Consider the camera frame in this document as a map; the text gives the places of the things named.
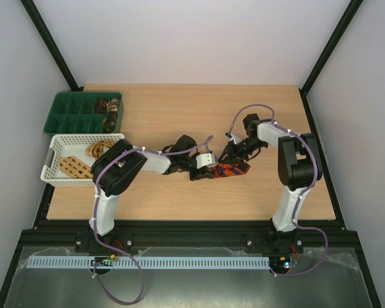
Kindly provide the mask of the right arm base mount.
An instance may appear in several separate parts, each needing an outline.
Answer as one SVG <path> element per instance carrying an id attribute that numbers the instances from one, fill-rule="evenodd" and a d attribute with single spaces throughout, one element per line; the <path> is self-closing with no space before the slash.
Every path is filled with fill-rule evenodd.
<path id="1" fill-rule="evenodd" d="M 293 252 L 304 252 L 298 230 L 278 232 L 275 229 L 265 228 L 247 234 L 244 242 L 249 253 L 286 255 Z"/>

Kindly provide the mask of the orange navy striped tie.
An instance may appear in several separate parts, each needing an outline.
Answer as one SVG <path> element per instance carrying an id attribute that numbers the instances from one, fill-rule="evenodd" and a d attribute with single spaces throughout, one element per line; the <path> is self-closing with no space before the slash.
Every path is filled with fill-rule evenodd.
<path id="1" fill-rule="evenodd" d="M 245 175 L 250 170 L 250 165 L 246 162 L 219 163 L 208 169 L 209 178 L 226 178 L 231 176 Z"/>

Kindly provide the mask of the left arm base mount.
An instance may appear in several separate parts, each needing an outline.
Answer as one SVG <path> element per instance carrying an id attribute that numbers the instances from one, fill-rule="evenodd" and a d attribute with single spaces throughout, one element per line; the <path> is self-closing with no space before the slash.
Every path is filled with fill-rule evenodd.
<path id="1" fill-rule="evenodd" d="M 98 243 L 93 229 L 90 228 L 86 231 L 78 232 L 75 235 L 75 252 L 88 253 L 89 255 L 116 253 L 110 246 L 127 253 L 132 251 L 133 234 L 130 232 L 113 230 L 107 235 L 99 235 L 98 239 L 104 243 L 104 245 Z"/>

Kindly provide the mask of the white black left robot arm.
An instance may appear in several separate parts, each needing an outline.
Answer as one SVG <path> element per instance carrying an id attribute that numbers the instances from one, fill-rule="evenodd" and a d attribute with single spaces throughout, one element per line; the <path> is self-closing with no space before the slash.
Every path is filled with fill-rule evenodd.
<path id="1" fill-rule="evenodd" d="M 94 233 L 107 235 L 114 229 L 114 216 L 121 195 L 141 171 L 170 175 L 176 172 L 204 171 L 216 165 L 216 157 L 209 150 L 209 136 L 201 144 L 188 135 L 162 150 L 136 147 L 126 139 L 116 143 L 100 141 L 86 150 L 94 157 L 90 172 L 95 185 L 95 204 L 89 225 Z"/>

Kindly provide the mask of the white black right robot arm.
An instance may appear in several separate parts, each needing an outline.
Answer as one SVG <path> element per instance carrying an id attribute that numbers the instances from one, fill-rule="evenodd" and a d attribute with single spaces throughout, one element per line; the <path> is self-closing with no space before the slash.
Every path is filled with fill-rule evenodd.
<path id="1" fill-rule="evenodd" d="M 279 252 L 289 244 L 291 232 L 298 227 L 298 217 L 306 196 L 322 177 L 322 163 L 317 138 L 313 133 L 298 134 L 280 126 L 273 119 L 248 114 L 243 119 L 247 138 L 239 140 L 231 131 L 219 163 L 247 162 L 254 151 L 274 147 L 278 151 L 277 171 L 283 185 L 278 209 L 272 217 L 275 230 L 267 235 L 268 246 Z"/>

